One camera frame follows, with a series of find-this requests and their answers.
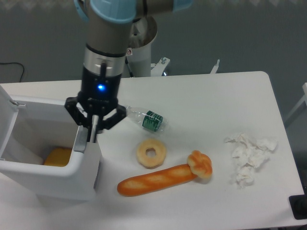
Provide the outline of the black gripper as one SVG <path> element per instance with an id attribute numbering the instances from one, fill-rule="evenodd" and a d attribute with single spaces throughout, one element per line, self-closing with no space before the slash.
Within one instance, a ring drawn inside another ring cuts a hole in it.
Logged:
<path id="1" fill-rule="evenodd" d="M 118 90 L 121 75 L 107 76 L 106 66 L 100 73 L 95 74 L 83 68 L 81 90 L 78 97 L 68 97 L 64 107 L 75 123 L 88 130 L 87 142 L 91 141 L 93 116 L 98 116 L 97 124 L 92 135 L 92 142 L 96 143 L 97 135 L 104 129 L 110 130 L 122 121 L 126 115 L 126 108 L 118 104 Z M 80 104 L 86 116 L 79 110 Z"/>

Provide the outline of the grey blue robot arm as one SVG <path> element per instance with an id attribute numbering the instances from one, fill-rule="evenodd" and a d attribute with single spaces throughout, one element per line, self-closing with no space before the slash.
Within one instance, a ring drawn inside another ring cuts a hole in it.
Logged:
<path id="1" fill-rule="evenodd" d="M 191 0 L 79 0 L 88 17 L 88 34 L 81 90 L 66 99 L 65 108 L 87 129 L 87 142 L 95 142 L 103 129 L 126 117 L 118 104 L 118 89 L 129 47 L 133 21 L 163 12 L 176 12 Z"/>

